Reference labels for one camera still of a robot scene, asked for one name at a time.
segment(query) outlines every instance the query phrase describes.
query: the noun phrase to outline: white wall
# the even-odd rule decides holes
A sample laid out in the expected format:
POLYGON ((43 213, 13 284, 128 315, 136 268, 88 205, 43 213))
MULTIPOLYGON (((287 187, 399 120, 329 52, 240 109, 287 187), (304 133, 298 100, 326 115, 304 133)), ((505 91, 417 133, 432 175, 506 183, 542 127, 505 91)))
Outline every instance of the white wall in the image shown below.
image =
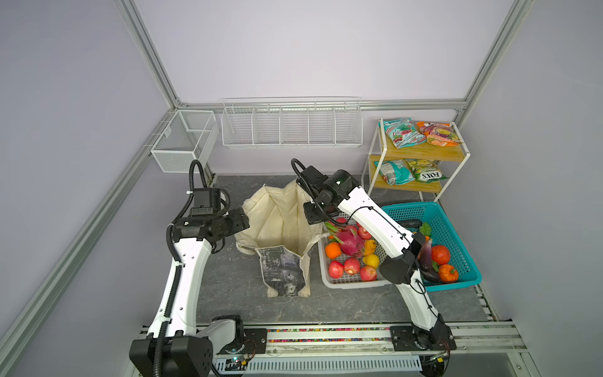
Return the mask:
POLYGON ((186 174, 150 162, 11 377, 123 376, 130 343, 161 301, 165 229, 187 189, 186 174))
POLYGON ((245 148, 228 149, 222 144, 221 135, 209 157, 209 165, 220 174, 294 174, 291 159, 297 158, 304 165, 313 165, 323 173, 333 173, 339 169, 359 174, 367 160, 368 150, 379 118, 412 118, 433 122, 453 120, 454 110, 407 110, 407 111, 369 111, 362 113, 364 140, 360 147, 325 148, 245 148))
POLYGON ((512 0, 136 0, 180 99, 464 98, 512 0))
POLYGON ((603 2, 537 1, 463 128, 444 205, 541 374, 601 374, 603 2))
POLYGON ((167 105, 111 0, 2 1, 0 51, 1 337, 167 105))

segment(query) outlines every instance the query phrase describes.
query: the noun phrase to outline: chip bag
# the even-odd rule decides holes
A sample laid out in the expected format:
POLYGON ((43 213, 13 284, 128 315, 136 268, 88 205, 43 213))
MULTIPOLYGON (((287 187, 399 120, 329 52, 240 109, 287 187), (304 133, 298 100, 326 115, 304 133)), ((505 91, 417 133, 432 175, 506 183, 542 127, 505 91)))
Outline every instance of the chip bag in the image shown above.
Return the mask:
POLYGON ((421 144, 426 140, 425 136, 418 132, 410 122, 410 118, 383 121, 385 133, 398 149, 421 144))
MULTIPOLYGON (((379 161, 374 161, 374 164, 378 166, 379 161)), ((402 160, 383 161, 379 172, 388 185, 404 185, 414 181, 410 170, 407 169, 402 160)))
POLYGON ((417 122, 417 127, 427 137, 427 143, 439 147, 454 147, 462 143, 449 123, 417 122))
POLYGON ((415 179, 422 183, 431 183, 441 179, 447 179, 441 170, 438 169, 438 165, 431 160, 415 160, 407 159, 408 165, 411 167, 412 174, 415 179))

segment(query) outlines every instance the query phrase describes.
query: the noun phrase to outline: blue basket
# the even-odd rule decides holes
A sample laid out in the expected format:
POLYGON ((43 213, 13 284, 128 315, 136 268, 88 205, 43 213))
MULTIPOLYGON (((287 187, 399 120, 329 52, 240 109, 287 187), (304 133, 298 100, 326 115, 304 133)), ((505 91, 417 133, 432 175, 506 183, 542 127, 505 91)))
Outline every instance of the blue basket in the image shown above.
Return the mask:
MULTIPOLYGON (((429 223, 434 245, 444 245, 450 250, 449 263, 458 271, 458 281, 450 284, 434 284, 425 281, 425 288, 428 292, 467 288, 482 281, 482 274, 475 266, 461 238, 456 234, 456 230, 454 230, 450 220, 448 220, 444 210, 438 203, 426 201, 393 204, 383 207, 383 210, 396 221, 418 218, 424 223, 429 223)), ((410 228, 409 230, 415 232, 418 229, 410 228)))

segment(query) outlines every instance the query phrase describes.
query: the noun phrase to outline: wall-mounted wire rack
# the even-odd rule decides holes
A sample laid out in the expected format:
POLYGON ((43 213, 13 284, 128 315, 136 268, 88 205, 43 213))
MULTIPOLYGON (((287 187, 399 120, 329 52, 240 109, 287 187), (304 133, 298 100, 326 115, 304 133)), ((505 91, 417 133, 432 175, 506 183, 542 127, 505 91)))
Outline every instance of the wall-mounted wire rack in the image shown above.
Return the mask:
POLYGON ((164 172, 188 173, 195 159, 205 166, 218 133, 213 111, 176 110, 151 153, 164 172))
POLYGON ((222 139, 229 148, 359 147, 360 98, 226 99, 222 139))

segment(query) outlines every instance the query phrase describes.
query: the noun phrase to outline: lemon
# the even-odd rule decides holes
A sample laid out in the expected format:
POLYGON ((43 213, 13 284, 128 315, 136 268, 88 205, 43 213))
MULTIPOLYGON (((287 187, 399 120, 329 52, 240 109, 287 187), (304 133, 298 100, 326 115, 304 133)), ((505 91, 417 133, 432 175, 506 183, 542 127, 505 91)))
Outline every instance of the lemon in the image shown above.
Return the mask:
POLYGON ((365 256, 362 261, 364 264, 369 265, 373 268, 377 268, 379 266, 379 257, 375 254, 369 254, 365 256))

